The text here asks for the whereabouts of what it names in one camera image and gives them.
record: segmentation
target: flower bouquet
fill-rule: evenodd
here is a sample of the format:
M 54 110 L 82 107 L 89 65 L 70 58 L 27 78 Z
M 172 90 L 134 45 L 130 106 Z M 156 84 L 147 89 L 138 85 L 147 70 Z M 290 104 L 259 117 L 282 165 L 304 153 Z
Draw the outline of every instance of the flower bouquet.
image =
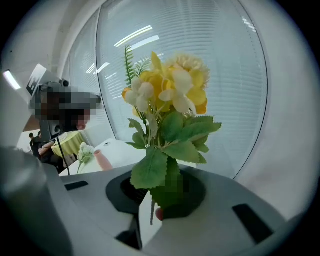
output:
M 78 154 L 79 167 L 76 174 L 79 173 L 81 165 L 88 163 L 90 159 L 93 158 L 93 156 L 94 156 L 94 148 L 82 142 L 80 145 L 79 154 Z
M 165 209 L 177 204 L 183 193 L 177 160 L 206 164 L 200 152 L 209 151 L 208 136 L 222 124 L 213 116 L 196 116 L 207 112 L 208 103 L 209 69 L 200 58 L 179 54 L 162 63 L 152 52 L 151 58 L 135 65 L 132 59 L 128 45 L 124 52 L 128 87 L 122 97 L 144 128 L 129 118 L 136 133 L 127 144 L 146 150 L 146 157 L 133 167 L 130 182 L 136 189 L 149 190 L 152 200 Z

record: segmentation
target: yellow cloth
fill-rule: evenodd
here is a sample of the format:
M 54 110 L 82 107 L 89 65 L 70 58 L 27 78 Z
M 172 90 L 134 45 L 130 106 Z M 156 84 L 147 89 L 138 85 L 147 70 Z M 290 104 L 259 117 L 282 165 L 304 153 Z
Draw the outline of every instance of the yellow cloth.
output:
M 79 131 L 68 132 L 67 137 L 63 141 L 60 141 L 64 156 L 78 155 L 82 142 L 84 142 L 84 138 Z M 57 141 L 54 146 L 52 146 L 52 151 L 55 155 L 62 157 Z

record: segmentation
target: fern leaf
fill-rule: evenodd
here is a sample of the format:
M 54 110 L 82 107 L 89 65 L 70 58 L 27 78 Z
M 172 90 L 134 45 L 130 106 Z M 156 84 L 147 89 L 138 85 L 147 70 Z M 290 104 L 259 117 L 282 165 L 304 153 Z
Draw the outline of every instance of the fern leaf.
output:
M 132 59 L 134 58 L 134 55 L 132 53 L 132 50 L 131 50 L 131 46 L 130 45 L 126 45 L 124 47 L 124 66 L 125 66 L 125 69 L 126 69 L 126 77 L 127 77 L 127 80 L 125 80 L 127 83 L 127 85 L 131 85 L 131 82 L 132 82 L 132 79 L 135 77 L 135 73 L 133 72 L 133 63 L 132 63 Z
M 141 59 L 141 64 L 138 62 L 138 64 L 136 65 L 137 77 L 139 77 L 143 71 L 146 71 L 148 69 L 150 61 L 150 58 L 147 57 L 145 59 Z

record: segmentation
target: white table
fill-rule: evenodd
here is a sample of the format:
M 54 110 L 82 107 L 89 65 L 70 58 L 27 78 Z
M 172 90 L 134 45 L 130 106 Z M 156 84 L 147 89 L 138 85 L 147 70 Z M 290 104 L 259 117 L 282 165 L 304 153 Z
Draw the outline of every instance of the white table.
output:
M 140 162 L 145 156 L 146 151 L 143 149 L 135 149 L 133 146 L 126 144 L 122 140 L 107 139 L 99 146 L 95 147 L 94 150 L 101 150 L 101 152 L 108 158 L 112 167 L 119 168 L 129 166 Z M 178 161 L 179 164 L 196 168 L 195 163 Z M 74 162 L 69 166 L 70 175 L 76 175 L 79 167 L 79 161 Z M 102 171 L 96 158 L 93 157 L 90 162 L 82 164 L 78 174 L 88 174 Z M 65 169 L 59 174 L 60 176 L 67 176 L 68 170 Z

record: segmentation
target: black slot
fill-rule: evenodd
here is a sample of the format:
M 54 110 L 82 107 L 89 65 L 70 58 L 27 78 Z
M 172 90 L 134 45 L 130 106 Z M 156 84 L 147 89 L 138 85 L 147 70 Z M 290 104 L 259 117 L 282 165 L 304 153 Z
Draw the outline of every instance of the black slot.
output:
M 271 229 L 247 204 L 239 204 L 232 209 L 256 244 L 261 243 L 273 234 Z
M 86 185 L 89 185 L 88 182 L 82 180 L 82 181 L 78 181 L 78 182 L 74 182 L 74 183 L 70 183 L 70 184 L 65 184 L 64 186 L 67 191 L 70 191 L 70 190 L 75 190 L 75 189 L 84 187 Z

